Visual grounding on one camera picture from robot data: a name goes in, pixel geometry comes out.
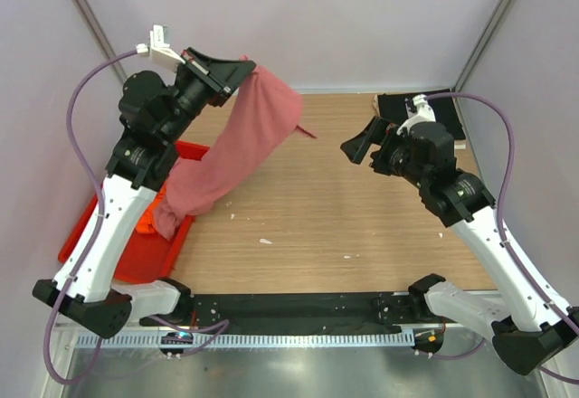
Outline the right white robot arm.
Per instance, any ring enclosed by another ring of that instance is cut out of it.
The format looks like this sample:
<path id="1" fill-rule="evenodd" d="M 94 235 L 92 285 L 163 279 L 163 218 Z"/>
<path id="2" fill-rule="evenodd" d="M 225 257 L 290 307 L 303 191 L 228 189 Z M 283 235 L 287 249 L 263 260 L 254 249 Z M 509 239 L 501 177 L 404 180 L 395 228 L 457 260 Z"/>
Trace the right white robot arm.
<path id="1" fill-rule="evenodd" d="M 544 279 L 544 300 L 509 255 L 516 242 L 502 241 L 495 200 L 474 174 L 457 167 L 454 138 L 438 122 L 421 121 L 399 128 L 374 117 L 357 136 L 341 145 L 348 160 L 370 166 L 380 175 L 400 176 L 414 185 L 422 204 L 475 254 L 496 285 L 498 305 L 461 290 L 431 274 L 410 286 L 414 305 L 423 313 L 455 321 L 488 340 L 513 372 L 530 374 L 570 346 L 578 309 L 557 296 Z"/>

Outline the pink polo t shirt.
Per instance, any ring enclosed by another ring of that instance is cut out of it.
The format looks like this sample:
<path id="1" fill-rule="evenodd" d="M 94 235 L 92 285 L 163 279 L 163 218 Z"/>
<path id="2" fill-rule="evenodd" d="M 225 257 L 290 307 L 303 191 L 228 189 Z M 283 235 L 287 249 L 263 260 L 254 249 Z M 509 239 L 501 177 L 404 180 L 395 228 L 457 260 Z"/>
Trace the pink polo t shirt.
<path id="1" fill-rule="evenodd" d="M 315 135 L 300 124 L 301 96 L 263 66 L 242 83 L 230 116 L 200 160 L 178 158 L 157 204 L 150 207 L 155 231 L 166 239 L 186 216 L 211 210 L 254 173 L 294 133 Z"/>

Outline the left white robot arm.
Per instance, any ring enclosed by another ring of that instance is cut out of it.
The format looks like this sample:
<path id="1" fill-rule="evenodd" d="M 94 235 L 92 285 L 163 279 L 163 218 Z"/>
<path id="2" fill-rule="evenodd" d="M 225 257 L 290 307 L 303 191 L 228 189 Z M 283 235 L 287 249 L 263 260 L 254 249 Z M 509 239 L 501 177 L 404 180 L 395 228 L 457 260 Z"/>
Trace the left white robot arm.
<path id="1" fill-rule="evenodd" d="M 221 107 L 256 67 L 250 60 L 216 59 L 192 48 L 168 55 L 173 84 L 153 71 L 124 82 L 119 101 L 124 130 L 104 179 L 94 182 L 97 203 L 90 219 L 57 274 L 33 287 L 36 299 L 102 339 L 146 317 L 171 323 L 190 318 L 194 302 L 187 286 L 170 278 L 113 286 L 113 275 L 178 158 L 176 141 L 206 106 Z"/>

